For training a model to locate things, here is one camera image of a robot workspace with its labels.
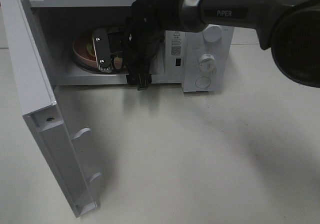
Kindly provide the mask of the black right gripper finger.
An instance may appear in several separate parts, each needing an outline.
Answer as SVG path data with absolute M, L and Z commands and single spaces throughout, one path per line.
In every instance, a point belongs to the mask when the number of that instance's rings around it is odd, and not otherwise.
M 133 75 L 126 75 L 127 84 L 130 86 L 136 86 L 138 90 L 148 89 L 149 85 L 152 83 L 152 75 L 148 73 Z

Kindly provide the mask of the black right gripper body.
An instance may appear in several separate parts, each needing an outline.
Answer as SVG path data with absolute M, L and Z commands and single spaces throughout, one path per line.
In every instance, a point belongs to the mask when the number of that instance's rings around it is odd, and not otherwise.
M 158 53 L 165 31 L 157 18 L 144 16 L 139 19 L 127 17 L 124 31 L 122 65 L 128 74 L 151 74 L 151 63 Z

